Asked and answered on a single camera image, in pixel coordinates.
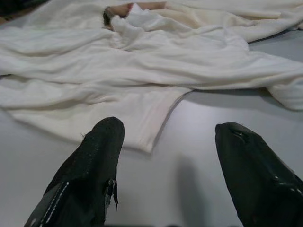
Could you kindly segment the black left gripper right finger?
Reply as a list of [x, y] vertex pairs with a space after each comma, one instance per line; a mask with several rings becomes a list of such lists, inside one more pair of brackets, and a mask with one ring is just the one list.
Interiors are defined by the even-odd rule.
[[226, 122], [216, 125], [215, 143], [244, 227], [303, 227], [303, 180], [260, 135]]

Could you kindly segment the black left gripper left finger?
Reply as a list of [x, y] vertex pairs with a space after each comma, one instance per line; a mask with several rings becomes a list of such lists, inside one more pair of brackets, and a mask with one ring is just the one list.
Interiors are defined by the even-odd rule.
[[123, 123], [99, 121], [64, 161], [24, 227], [103, 227], [111, 199], [117, 200], [117, 164]]

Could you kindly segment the white t-shirt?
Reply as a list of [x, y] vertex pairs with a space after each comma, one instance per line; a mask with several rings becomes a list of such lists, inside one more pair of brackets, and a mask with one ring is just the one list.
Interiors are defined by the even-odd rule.
[[99, 120], [125, 125], [124, 145], [151, 152], [173, 105], [192, 90], [265, 87], [303, 110], [303, 63], [249, 42], [303, 28], [303, 0], [175, 0], [134, 5], [104, 27], [120, 0], [52, 0], [22, 27], [0, 30], [0, 108], [15, 120], [81, 141]]

